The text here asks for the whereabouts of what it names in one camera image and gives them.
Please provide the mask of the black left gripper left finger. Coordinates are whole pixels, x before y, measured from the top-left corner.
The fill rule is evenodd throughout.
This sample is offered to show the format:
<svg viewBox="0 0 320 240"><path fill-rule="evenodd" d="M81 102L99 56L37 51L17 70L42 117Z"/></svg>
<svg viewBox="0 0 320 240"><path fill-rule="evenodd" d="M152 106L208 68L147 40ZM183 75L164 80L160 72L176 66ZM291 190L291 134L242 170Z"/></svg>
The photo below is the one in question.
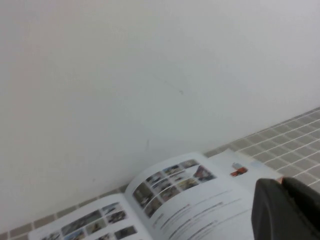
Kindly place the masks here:
<svg viewBox="0 0 320 240"><path fill-rule="evenodd" d="M251 212L255 240L308 240L309 222L299 206L307 185L295 178L261 178L255 184Z"/></svg>

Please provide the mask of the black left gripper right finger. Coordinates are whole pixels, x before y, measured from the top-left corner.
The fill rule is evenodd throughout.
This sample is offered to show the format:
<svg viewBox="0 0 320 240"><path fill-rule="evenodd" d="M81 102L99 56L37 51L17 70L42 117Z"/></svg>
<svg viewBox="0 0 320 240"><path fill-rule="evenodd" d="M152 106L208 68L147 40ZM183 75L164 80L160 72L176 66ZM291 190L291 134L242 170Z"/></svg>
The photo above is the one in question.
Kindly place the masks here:
<svg viewBox="0 0 320 240"><path fill-rule="evenodd" d="M293 177L284 177L281 185L294 201L299 217L303 220L308 236L305 240L320 239L320 194Z"/></svg>

